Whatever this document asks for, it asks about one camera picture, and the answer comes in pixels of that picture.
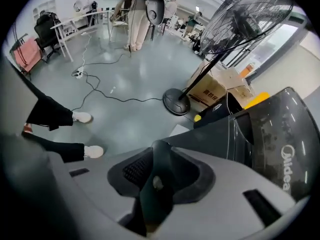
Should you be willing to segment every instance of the person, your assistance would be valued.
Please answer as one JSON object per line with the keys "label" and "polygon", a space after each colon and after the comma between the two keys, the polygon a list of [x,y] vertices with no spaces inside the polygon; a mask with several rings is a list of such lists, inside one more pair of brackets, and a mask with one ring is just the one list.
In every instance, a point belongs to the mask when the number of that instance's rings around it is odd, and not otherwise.
{"label": "person", "polygon": [[[126,0],[120,0],[114,9],[113,15],[110,17],[111,21],[116,19],[116,15],[121,10],[123,3]],[[128,42],[124,47],[125,50],[132,52],[139,51],[145,41],[148,29],[149,20],[146,12],[146,1],[145,0],[132,0],[131,8],[128,13]]]}
{"label": "person", "polygon": [[[83,9],[86,10],[85,14],[92,13],[92,3],[93,2],[94,2],[93,0],[86,0],[86,5],[83,7]],[[92,22],[90,24],[92,15],[88,15],[86,18],[88,20],[88,26],[93,26],[95,24],[95,19],[94,18],[92,19]]]}
{"label": "person", "polygon": [[171,19],[173,15],[175,15],[177,8],[178,8],[177,0],[170,0],[165,5],[164,19],[162,22],[161,31],[164,31],[168,20]]}
{"label": "person", "polygon": [[[63,107],[49,96],[37,89],[29,80],[21,75],[21,79],[38,98],[31,111],[27,123],[48,126],[49,130],[55,130],[59,126],[72,126],[74,122],[89,123],[93,117],[85,112],[72,112]],[[82,161],[85,158],[99,158],[104,154],[100,146],[85,146],[82,143],[59,143],[35,136],[30,127],[26,126],[22,136],[25,139],[40,144],[46,151],[60,154],[65,163]]]}
{"label": "person", "polygon": [[197,22],[197,19],[199,17],[201,17],[201,16],[202,16],[202,12],[199,11],[196,14],[188,17],[188,22],[186,24],[186,30],[185,30],[185,33],[184,33],[184,36],[183,36],[184,38],[187,36],[187,34],[192,32],[192,30],[194,29],[195,25],[199,24],[199,22]]}

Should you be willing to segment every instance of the white table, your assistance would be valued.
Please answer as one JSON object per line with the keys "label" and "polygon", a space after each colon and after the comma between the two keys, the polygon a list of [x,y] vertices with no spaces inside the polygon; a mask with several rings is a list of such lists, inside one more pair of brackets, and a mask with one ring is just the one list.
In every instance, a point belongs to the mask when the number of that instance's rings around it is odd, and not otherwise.
{"label": "white table", "polygon": [[[109,33],[109,37],[110,37],[110,25],[109,25],[109,18],[110,18],[110,13],[113,12],[113,10],[103,10],[103,11],[96,11],[96,12],[91,12],[91,13],[88,13],[88,14],[83,14],[81,16],[77,16],[77,17],[74,17],[74,18],[70,18],[70,19],[67,19],[57,25],[54,25],[53,27],[51,27],[51,29],[55,30],[55,34],[56,34],[56,37],[58,39],[58,43],[59,43],[59,46],[61,48],[61,51],[63,53],[63,56],[66,57],[66,54],[63,50],[63,47],[62,45],[64,46],[65,50],[66,50],[66,53],[68,54],[71,62],[73,62],[74,60],[72,59],[71,57],[71,54],[69,52],[69,49],[67,47],[67,44],[66,44],[66,41],[70,40],[71,38],[79,35],[79,34],[82,34],[83,32],[87,32],[87,31],[90,31],[90,30],[94,30],[94,31],[97,31],[98,28],[102,27],[103,26],[103,20],[99,20],[98,21],[98,24],[96,25],[93,25],[91,26],[91,23],[92,21],[94,20],[94,17],[92,16],[91,17],[91,20],[89,22],[89,26],[88,27],[85,27],[85,28],[82,28],[81,30],[79,30],[77,27],[76,27],[76,24],[75,22],[84,18],[84,17],[87,17],[89,15],[101,15],[102,14],[102,18],[103,17],[103,14],[106,14],[106,17],[107,17],[107,28],[108,28],[108,33]],[[71,24],[74,28],[74,33],[72,34],[69,34],[68,36],[65,35],[64,31],[63,31],[63,25],[69,25]]]}

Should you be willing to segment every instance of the office chair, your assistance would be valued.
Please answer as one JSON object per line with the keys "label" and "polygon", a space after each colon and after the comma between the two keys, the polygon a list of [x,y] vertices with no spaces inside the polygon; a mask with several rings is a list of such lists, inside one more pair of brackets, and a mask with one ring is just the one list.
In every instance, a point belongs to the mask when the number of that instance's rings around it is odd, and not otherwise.
{"label": "office chair", "polygon": [[51,29],[54,25],[54,19],[44,14],[36,21],[36,26],[34,27],[34,31],[39,36],[35,41],[40,49],[44,52],[46,47],[52,48],[52,51],[46,56],[47,59],[49,59],[53,53],[59,54],[54,47],[59,42],[55,30]]}

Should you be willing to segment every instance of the floor fan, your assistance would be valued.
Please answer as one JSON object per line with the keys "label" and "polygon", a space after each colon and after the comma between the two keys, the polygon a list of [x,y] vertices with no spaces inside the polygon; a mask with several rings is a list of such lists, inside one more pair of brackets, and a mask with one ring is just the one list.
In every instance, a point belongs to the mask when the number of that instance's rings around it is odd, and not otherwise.
{"label": "floor fan", "polygon": [[166,109],[176,116],[188,113],[188,92],[224,54],[258,42],[274,32],[290,15],[293,4],[293,0],[225,0],[201,36],[200,51],[212,55],[210,63],[185,91],[172,88],[163,94]]}

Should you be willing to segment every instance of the epoxy floor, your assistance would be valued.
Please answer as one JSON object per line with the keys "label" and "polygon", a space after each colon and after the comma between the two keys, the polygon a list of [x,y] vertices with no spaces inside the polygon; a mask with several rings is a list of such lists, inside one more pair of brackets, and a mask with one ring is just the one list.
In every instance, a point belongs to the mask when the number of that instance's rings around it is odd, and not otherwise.
{"label": "epoxy floor", "polygon": [[[64,58],[60,51],[48,64],[39,62],[32,70],[32,83],[71,110],[80,107],[92,89],[85,77],[71,77],[73,70],[83,64],[89,38],[89,35],[79,35],[67,43],[74,62]],[[180,38],[168,33],[164,36],[156,33],[152,42],[147,36],[142,49],[133,52],[131,58],[130,53],[122,49],[126,40],[124,33],[114,29],[109,42],[107,30],[102,29],[91,34],[84,55],[88,64],[112,63],[125,54],[114,64],[84,66],[89,75],[100,78],[99,90],[121,100],[161,99],[167,89],[183,89],[202,61]],[[98,81],[90,77],[89,82],[96,86]],[[172,115],[159,100],[119,102],[98,92],[90,94],[78,111],[90,113],[94,120],[89,124],[75,122],[73,126],[54,131],[33,125],[33,132],[55,142],[99,145],[105,149],[105,155],[114,156],[149,147],[154,141],[168,137],[177,124],[191,129],[189,119],[194,116],[192,112],[186,116]]]}

